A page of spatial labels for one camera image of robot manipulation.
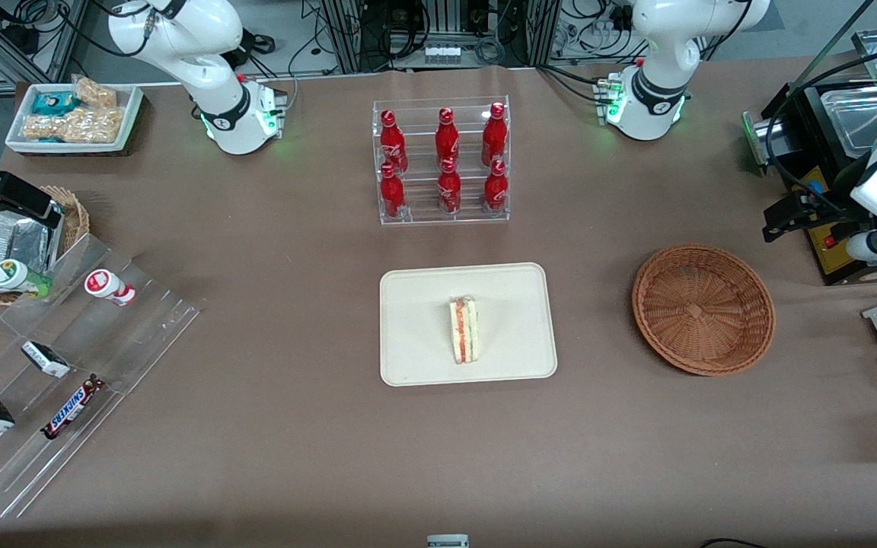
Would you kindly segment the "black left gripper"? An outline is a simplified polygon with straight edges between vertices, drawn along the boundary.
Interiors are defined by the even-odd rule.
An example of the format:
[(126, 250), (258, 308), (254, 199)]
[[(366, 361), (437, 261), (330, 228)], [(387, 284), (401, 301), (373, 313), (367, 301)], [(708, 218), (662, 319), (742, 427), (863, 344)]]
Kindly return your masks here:
[(764, 210), (763, 239), (772, 243), (784, 234), (839, 223), (831, 236), (842, 241), (867, 229), (867, 212), (836, 193), (790, 192)]

